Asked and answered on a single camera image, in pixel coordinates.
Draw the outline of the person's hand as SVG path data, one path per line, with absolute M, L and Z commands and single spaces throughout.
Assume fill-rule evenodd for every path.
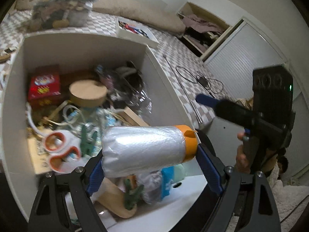
M 244 144 L 237 148 L 235 168 L 241 173 L 250 174 L 249 161 L 244 153 Z

